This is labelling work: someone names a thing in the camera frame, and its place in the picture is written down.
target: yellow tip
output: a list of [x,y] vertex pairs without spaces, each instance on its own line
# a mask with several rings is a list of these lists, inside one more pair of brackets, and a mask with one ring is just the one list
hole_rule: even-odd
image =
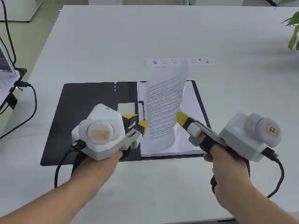
[[145,131],[146,131],[146,128],[147,128],[149,122],[147,120],[142,120],[138,124],[144,128],[142,135],[145,135]]
[[129,119],[129,120],[130,120],[132,117],[135,117],[135,116],[137,116],[137,114],[128,113],[128,114],[124,114],[124,115],[123,115],[124,118],[127,118],[127,119]]
[[189,116],[183,112],[177,112],[176,117],[177,117],[178,124],[183,126]]

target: number sticker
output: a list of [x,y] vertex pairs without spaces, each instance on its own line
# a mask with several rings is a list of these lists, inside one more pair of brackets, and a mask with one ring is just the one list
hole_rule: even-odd
[[270,136],[274,137],[274,138],[278,138],[280,136],[280,129],[279,127],[276,127],[272,124],[267,124],[266,125],[266,132],[269,133]]
[[95,140],[107,140],[109,139],[109,131],[104,130],[92,130],[92,138]]

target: black folder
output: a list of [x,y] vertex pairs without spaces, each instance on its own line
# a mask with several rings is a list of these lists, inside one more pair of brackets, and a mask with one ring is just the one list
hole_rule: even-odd
[[[205,108],[201,101],[196,83],[192,82],[199,106],[203,112],[206,124],[210,126]],[[104,104],[117,110],[119,103],[135,103],[135,113],[138,114],[137,82],[117,83],[68,83],[65,84],[58,102],[55,116],[50,128],[47,143],[43,152],[41,165],[58,165],[65,152],[70,148],[71,132],[80,121],[87,118],[97,104]],[[200,154],[141,157],[140,146],[132,150],[129,156],[121,161],[141,161],[155,159],[173,159],[199,157]],[[73,164],[76,154],[70,154],[64,164]]]

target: forearm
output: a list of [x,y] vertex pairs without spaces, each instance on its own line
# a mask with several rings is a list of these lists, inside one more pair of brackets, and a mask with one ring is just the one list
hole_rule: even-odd
[[15,212],[0,218],[0,224],[67,224],[92,199],[100,183],[70,180]]
[[299,224],[299,221],[278,207],[258,190],[231,209],[231,214],[240,224]]

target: power strip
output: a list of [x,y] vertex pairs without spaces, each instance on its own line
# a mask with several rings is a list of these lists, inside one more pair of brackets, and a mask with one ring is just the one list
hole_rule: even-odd
[[151,67],[178,67],[184,62],[187,62],[189,66],[210,66],[212,65],[211,60],[197,57],[197,58],[176,58],[176,59],[147,59],[145,60],[145,66]]

